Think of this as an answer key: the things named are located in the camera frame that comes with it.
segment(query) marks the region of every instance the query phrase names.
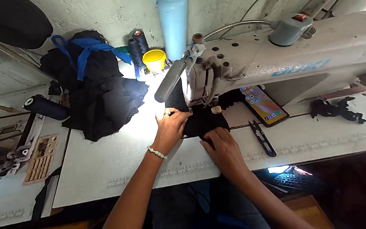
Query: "smartphone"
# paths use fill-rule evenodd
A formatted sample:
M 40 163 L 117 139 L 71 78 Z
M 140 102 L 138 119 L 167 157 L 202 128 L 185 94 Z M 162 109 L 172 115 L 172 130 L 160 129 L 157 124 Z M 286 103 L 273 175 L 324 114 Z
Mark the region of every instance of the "smartphone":
M 289 114 L 273 101 L 259 86 L 240 88 L 245 95 L 244 104 L 266 127 L 272 127 L 287 118 Z

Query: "industrial sewing machine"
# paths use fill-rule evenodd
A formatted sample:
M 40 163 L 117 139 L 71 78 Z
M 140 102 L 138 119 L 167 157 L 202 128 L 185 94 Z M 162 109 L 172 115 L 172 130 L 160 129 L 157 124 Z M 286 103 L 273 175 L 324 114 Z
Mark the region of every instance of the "industrial sewing machine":
M 165 102 L 180 77 L 187 105 L 204 104 L 212 107 L 213 113 L 221 112 L 219 95 L 246 86 L 263 84 L 267 93 L 284 106 L 361 86 L 360 82 L 366 85 L 366 11 L 315 22 L 294 14 L 279 22 L 253 20 L 248 24 L 270 25 L 274 30 L 214 40 L 200 51 L 192 45 L 191 53 L 201 56 L 189 57 L 187 52 L 176 60 L 155 99 Z M 194 35 L 193 44 L 204 44 L 210 34 Z

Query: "power switch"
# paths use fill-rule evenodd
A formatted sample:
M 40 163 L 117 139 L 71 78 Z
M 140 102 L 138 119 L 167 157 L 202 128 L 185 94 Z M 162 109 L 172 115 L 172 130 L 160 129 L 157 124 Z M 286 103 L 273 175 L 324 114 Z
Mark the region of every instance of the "power switch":
M 299 21 L 299 22 L 304 22 L 304 20 L 306 18 L 307 18 L 307 15 L 298 14 L 298 15 L 294 16 L 292 19 L 295 19 L 296 21 Z

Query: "phone screen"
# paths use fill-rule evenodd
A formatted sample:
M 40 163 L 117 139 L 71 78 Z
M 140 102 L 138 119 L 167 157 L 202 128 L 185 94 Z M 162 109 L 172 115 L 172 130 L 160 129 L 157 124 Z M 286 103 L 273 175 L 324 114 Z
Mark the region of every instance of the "phone screen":
M 273 102 L 258 86 L 240 88 L 245 95 L 245 101 L 265 120 L 272 124 L 287 116 L 275 102 Z

